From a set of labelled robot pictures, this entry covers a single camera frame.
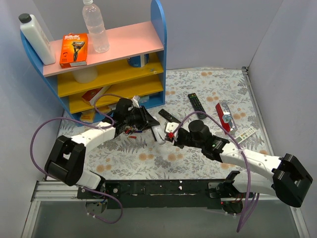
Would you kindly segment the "large black remote control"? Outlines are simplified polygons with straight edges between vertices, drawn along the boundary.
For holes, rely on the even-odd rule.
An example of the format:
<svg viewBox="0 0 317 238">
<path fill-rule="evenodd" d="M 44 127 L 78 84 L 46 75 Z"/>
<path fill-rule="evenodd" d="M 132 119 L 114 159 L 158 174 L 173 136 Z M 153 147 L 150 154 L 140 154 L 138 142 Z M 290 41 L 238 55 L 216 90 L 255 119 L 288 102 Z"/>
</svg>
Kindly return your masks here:
<svg viewBox="0 0 317 238">
<path fill-rule="evenodd" d="M 188 99 L 189 99 L 194 111 L 199 112 L 199 113 L 197 113 L 198 119 L 205 119 L 207 117 L 205 115 L 206 112 L 205 112 L 198 96 L 196 95 L 196 93 L 188 94 Z"/>
</svg>

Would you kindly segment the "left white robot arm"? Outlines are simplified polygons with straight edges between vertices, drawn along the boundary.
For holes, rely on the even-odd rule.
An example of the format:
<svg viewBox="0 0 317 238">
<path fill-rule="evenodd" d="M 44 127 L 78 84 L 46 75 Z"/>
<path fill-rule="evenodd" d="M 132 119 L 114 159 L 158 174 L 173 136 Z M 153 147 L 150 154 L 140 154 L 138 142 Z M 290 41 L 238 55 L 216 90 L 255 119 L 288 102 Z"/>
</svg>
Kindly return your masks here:
<svg viewBox="0 0 317 238">
<path fill-rule="evenodd" d="M 88 152 L 116 138 L 128 126 L 134 126 L 141 131 L 151 129 L 155 140 L 159 144 L 165 143 L 165 135 L 160 123 L 145 107 L 138 104 L 137 97 L 132 100 L 120 99 L 112 119 L 114 125 L 103 121 L 96 129 L 72 137 L 63 135 L 58 137 L 45 164 L 45 172 L 68 186 L 85 186 L 94 198 L 101 198 L 106 191 L 105 185 L 101 183 L 102 177 L 84 169 L 85 156 Z"/>
</svg>

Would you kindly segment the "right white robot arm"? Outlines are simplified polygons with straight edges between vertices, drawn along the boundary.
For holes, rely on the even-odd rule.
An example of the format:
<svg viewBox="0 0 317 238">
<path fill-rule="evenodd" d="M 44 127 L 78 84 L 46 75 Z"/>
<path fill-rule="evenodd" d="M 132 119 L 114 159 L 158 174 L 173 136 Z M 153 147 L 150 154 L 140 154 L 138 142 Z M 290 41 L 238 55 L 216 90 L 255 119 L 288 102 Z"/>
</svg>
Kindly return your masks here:
<svg viewBox="0 0 317 238">
<path fill-rule="evenodd" d="M 190 122 L 188 129 L 169 123 L 165 131 L 173 138 L 174 146 L 199 148 L 210 160 L 249 170 L 246 175 L 230 177 L 224 184 L 224 191 L 230 197 L 247 191 L 263 193 L 299 208 L 313 183 L 312 176 L 296 156 L 269 156 L 239 149 L 233 142 L 213 135 L 201 120 Z"/>
</svg>

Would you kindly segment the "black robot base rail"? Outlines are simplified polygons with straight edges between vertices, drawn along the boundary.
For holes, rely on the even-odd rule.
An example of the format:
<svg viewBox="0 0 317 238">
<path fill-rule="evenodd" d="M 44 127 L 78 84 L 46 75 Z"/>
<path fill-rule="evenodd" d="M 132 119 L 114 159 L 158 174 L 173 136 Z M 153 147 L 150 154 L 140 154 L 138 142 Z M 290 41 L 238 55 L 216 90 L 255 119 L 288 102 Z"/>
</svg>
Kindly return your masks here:
<svg viewBox="0 0 317 238">
<path fill-rule="evenodd" d="M 78 189 L 77 198 L 101 200 L 107 209 L 202 207 L 221 209 L 222 199 L 229 199 L 242 208 L 245 193 L 233 186 L 238 171 L 224 179 L 105 180 L 98 193 Z"/>
</svg>

